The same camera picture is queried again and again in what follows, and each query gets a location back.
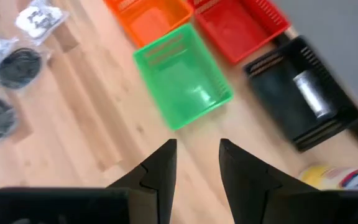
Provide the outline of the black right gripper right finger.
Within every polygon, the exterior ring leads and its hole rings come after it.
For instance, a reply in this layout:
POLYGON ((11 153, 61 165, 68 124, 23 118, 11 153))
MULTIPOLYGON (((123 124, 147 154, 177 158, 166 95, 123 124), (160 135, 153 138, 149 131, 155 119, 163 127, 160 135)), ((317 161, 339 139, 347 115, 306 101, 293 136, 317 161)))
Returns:
POLYGON ((220 140, 219 167, 235 224, 262 224, 270 193, 317 191, 229 139, 220 140))

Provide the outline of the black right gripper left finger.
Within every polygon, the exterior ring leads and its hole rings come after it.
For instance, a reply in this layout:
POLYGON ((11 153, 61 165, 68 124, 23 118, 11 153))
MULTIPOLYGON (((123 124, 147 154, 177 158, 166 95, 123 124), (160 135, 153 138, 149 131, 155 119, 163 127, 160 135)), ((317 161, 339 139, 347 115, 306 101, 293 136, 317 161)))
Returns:
POLYGON ((170 224, 177 177, 177 140, 169 139, 107 189, 127 188, 131 224, 170 224))

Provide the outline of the silver nail clipper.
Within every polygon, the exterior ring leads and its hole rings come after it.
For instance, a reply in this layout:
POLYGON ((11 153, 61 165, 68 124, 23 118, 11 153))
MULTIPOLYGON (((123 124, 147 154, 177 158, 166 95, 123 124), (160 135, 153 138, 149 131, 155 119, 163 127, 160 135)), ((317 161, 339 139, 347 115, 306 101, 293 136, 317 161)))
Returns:
POLYGON ((325 99, 319 80, 312 71, 304 70, 295 76, 293 81, 317 119, 334 116, 334 109, 331 103, 325 99))

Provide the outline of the black plastic slotted basket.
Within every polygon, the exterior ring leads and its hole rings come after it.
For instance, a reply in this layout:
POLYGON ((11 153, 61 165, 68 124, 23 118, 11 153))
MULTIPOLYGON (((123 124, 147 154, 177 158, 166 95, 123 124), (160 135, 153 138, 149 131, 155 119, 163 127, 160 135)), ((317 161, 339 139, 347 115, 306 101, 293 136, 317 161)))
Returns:
POLYGON ((243 70, 262 106, 283 135, 300 151, 296 139, 319 124, 293 81, 301 71, 292 68, 277 49, 248 63, 243 70))

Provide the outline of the yellow disinfectant wipes canister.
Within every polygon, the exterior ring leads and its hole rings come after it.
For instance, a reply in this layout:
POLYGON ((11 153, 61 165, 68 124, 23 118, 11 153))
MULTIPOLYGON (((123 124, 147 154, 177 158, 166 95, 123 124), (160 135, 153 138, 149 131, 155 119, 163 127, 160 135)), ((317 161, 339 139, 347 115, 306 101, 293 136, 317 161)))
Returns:
POLYGON ((314 165, 298 177, 319 190, 358 190, 358 168, 354 167, 314 165))

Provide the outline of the green plastic slotted basket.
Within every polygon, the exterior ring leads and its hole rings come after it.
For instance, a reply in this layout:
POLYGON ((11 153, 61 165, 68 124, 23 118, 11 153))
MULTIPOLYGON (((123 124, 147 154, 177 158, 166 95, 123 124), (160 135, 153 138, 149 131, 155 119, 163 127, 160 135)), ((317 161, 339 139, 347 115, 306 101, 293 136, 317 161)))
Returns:
POLYGON ((229 82, 190 23, 135 51, 133 58, 172 130, 181 129, 233 98, 229 82))

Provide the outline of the red plastic slotted basket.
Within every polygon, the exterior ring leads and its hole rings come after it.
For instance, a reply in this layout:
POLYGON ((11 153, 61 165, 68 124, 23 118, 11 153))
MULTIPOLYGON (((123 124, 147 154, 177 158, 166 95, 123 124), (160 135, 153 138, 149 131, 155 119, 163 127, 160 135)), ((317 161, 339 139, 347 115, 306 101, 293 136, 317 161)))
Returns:
POLYGON ((290 27, 271 0, 187 0, 195 20, 228 62, 236 64, 290 27))

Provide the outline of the orange plastic slotted basket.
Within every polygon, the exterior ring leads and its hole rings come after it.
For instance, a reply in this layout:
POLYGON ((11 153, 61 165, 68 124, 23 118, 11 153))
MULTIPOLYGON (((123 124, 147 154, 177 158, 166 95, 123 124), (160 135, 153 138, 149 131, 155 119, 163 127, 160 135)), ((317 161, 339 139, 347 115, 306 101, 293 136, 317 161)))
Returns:
POLYGON ((185 0, 103 0, 138 48, 187 23, 193 8, 185 0))

